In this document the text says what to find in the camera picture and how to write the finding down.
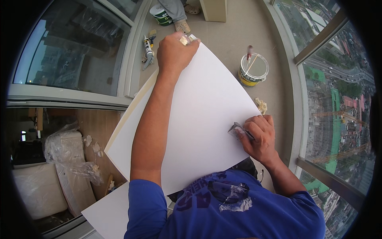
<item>wooden floor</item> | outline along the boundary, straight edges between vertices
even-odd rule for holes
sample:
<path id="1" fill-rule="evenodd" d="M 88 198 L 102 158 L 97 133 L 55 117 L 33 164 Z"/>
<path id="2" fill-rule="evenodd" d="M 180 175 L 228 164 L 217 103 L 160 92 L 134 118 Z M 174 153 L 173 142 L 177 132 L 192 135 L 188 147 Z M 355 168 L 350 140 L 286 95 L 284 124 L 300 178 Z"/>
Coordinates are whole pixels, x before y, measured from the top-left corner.
<path id="1" fill-rule="evenodd" d="M 104 154 L 99 157 L 94 153 L 92 145 L 98 142 L 101 150 L 103 151 L 109 141 L 115 127 L 120 119 L 120 112 L 118 111 L 105 111 L 105 110 L 87 110 L 77 109 L 76 116 L 80 126 L 79 131 L 82 136 L 86 138 L 88 135 L 92 137 L 92 143 L 89 147 L 85 146 L 85 159 L 86 161 L 95 162 L 99 165 L 104 183 L 100 186 L 92 184 L 95 198 L 100 200 L 105 196 L 105 191 L 109 179 L 109 175 L 113 174 L 115 185 L 126 182 L 126 179 L 117 170 L 110 159 Z"/>

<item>man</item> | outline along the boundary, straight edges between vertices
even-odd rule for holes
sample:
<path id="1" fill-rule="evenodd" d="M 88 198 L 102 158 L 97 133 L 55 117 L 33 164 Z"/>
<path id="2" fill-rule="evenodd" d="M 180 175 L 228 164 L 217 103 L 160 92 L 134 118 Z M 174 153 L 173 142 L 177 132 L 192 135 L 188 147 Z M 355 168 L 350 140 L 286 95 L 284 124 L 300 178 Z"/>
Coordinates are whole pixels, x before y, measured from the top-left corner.
<path id="1" fill-rule="evenodd" d="M 254 116 L 236 128 L 244 151 L 269 171 L 277 194 L 251 174 L 228 169 L 196 180 L 177 195 L 167 219 L 161 189 L 174 87 L 200 41 L 184 46 L 181 33 L 159 43 L 159 74 L 141 121 L 132 152 L 127 238 L 320 238 L 325 221 L 320 208 L 275 150 L 272 116 Z"/>
<path id="2" fill-rule="evenodd" d="M 174 21 L 174 26 L 176 31 L 181 31 L 185 34 L 191 31 L 187 24 L 186 13 L 198 14 L 200 13 L 200 8 L 197 6 L 192 6 L 186 3 L 186 0 L 158 0 L 162 5 L 166 13 Z"/>

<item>gray pants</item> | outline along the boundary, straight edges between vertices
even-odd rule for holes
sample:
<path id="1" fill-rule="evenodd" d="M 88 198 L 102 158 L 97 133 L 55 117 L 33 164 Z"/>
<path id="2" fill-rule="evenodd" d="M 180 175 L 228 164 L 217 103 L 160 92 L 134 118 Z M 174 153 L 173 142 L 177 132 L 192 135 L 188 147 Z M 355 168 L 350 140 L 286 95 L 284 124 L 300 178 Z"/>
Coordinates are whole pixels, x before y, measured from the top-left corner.
<path id="1" fill-rule="evenodd" d="M 187 20 L 185 9 L 183 7 L 186 4 L 186 0 L 158 0 L 158 2 L 174 22 L 182 19 Z"/>

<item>crane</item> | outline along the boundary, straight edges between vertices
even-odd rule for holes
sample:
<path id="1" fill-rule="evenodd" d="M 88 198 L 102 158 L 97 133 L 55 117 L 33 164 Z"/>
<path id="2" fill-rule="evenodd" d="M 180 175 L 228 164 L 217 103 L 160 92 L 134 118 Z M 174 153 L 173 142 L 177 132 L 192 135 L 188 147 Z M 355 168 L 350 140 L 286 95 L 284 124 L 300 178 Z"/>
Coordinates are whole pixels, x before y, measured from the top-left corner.
<path id="1" fill-rule="evenodd" d="M 354 116 L 346 114 L 346 111 L 330 111 L 330 112 L 322 112 L 322 113 L 313 113 L 312 114 L 312 116 L 315 116 L 315 117 L 323 117 L 323 116 L 329 116 L 329 115 L 341 115 L 343 117 L 348 117 L 349 119 L 351 119 L 357 123 L 361 123 L 363 126 L 368 126 L 368 124 L 366 122 L 361 121 Z"/>
<path id="2" fill-rule="evenodd" d="M 346 150 L 344 152 L 340 152 L 340 153 L 329 155 L 329 156 L 322 157 L 322 158 L 312 159 L 311 162 L 312 163 L 327 163 L 330 160 L 330 158 L 335 158 L 337 160 L 340 160 L 340 159 L 352 156 L 354 154 L 360 153 L 364 150 L 370 150 L 370 142 L 365 143 L 364 145 L 361 145 L 357 148 L 352 148 L 352 149 Z"/>

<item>right hand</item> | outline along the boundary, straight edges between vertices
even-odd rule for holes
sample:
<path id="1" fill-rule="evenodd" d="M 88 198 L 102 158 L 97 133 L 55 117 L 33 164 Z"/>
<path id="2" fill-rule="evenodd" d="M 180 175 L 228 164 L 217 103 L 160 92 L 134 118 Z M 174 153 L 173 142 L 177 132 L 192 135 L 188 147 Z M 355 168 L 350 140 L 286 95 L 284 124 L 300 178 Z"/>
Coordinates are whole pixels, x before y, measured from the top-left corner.
<path id="1" fill-rule="evenodd" d="M 157 58 L 160 73 L 179 76 L 194 57 L 200 39 L 185 46 L 179 41 L 181 37 L 182 32 L 177 31 L 159 42 Z"/>
<path id="2" fill-rule="evenodd" d="M 247 154 L 265 167 L 279 159 L 278 153 L 275 150 L 275 127 L 272 116 L 253 116 L 245 121 L 243 128 L 254 137 L 254 140 L 250 141 L 242 129 L 236 128 L 236 133 Z"/>

